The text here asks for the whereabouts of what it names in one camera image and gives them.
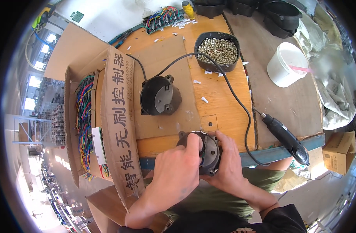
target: t-shirt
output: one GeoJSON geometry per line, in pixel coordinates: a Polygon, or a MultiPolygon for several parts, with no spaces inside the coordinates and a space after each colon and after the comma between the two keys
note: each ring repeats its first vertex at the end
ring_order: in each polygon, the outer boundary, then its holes
{"type": "MultiPolygon", "coordinates": [[[[119,233],[153,233],[151,229],[121,227],[119,233]]],[[[164,233],[306,233],[305,224],[293,204],[278,207],[265,216],[262,223],[250,224],[225,211],[205,210],[181,216],[164,233]]]]}

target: white bucket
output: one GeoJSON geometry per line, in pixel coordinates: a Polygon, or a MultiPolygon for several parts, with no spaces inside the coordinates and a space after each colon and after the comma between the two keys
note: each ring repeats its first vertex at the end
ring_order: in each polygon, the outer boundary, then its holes
{"type": "Polygon", "coordinates": [[[309,68],[305,55],[294,44],[283,42],[279,44],[274,56],[268,64],[268,75],[276,85],[288,87],[300,78],[306,71],[292,70],[289,66],[309,68]]]}

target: bowl of screws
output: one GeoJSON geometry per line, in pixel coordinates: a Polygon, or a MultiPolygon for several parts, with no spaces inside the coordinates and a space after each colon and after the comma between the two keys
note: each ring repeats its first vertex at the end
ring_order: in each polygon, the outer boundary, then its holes
{"type": "MultiPolygon", "coordinates": [[[[224,72],[235,69],[240,57],[240,46],[238,39],[223,32],[204,32],[196,40],[195,52],[204,53],[216,61],[224,72]]],[[[211,72],[221,71],[212,61],[203,55],[195,55],[197,63],[204,70],[211,72]]]]}

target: window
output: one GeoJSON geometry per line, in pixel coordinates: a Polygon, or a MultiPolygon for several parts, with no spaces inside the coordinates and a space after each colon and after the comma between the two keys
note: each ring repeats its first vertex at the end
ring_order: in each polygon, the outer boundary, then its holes
{"type": "Polygon", "coordinates": [[[35,108],[34,100],[32,98],[26,98],[24,109],[34,111],[34,108],[35,108]]]}
{"type": "Polygon", "coordinates": [[[36,88],[39,88],[40,87],[40,83],[42,81],[37,79],[35,76],[30,76],[30,81],[29,81],[29,86],[34,86],[36,88]]]}
{"type": "Polygon", "coordinates": [[[45,64],[43,63],[43,62],[39,62],[39,61],[36,61],[35,62],[35,67],[38,67],[38,68],[43,68],[43,66],[44,66],[45,64]]]}
{"type": "Polygon", "coordinates": [[[42,53],[48,53],[48,50],[49,50],[49,49],[50,49],[50,47],[45,44],[45,45],[43,46],[41,52],[42,52],[42,53]]]}
{"type": "Polygon", "coordinates": [[[54,40],[56,40],[56,36],[55,36],[54,34],[50,34],[50,35],[47,37],[47,42],[52,43],[54,40]]]}

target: hand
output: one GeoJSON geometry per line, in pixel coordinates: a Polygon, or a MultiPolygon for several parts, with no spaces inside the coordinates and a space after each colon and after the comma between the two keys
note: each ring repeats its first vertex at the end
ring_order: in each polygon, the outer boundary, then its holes
{"type": "Polygon", "coordinates": [[[187,147],[177,146],[157,155],[153,180],[144,195],[162,212],[186,198],[199,185],[201,138],[190,133],[187,147]]]}
{"type": "Polygon", "coordinates": [[[239,149],[235,140],[231,137],[228,137],[218,130],[215,132],[215,135],[223,150],[218,171],[212,177],[203,175],[200,176],[200,178],[217,189],[240,197],[248,180],[243,177],[239,149]]]}

